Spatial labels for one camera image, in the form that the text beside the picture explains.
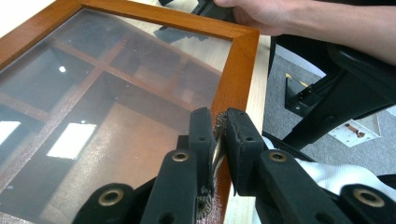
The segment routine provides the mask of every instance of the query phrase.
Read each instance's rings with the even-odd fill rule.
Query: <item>brown wood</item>
[[[159,23],[203,35],[232,40],[233,43],[229,57],[211,106],[213,120],[215,120],[214,117],[218,113],[225,111],[228,107],[235,107],[242,110],[246,109],[260,34],[259,31],[224,21],[214,21],[183,12],[150,7],[129,1],[58,0],[54,2],[49,7],[36,14],[32,19],[23,23],[17,29],[0,39],[0,69],[12,63],[26,50],[82,8],[104,11],[141,21]],[[96,68],[92,71],[92,75],[94,74],[94,76],[97,77],[100,73],[98,69],[101,70],[104,68]],[[87,90],[92,84],[92,81],[93,79],[90,83],[81,83],[81,85],[84,86],[83,89]],[[83,93],[84,91],[76,92],[75,97],[81,97]],[[73,105],[66,105],[66,107],[67,108],[63,108],[62,111],[70,110]],[[62,118],[51,119],[49,128],[43,130],[45,132],[42,134],[43,139],[46,139],[50,130],[56,128],[60,120],[62,120]],[[36,146],[42,144],[43,139],[37,142]],[[213,204],[214,210],[210,217],[202,222],[220,223],[224,219],[231,184],[226,162],[224,162],[220,168],[217,183],[217,195],[214,201],[215,203]]]

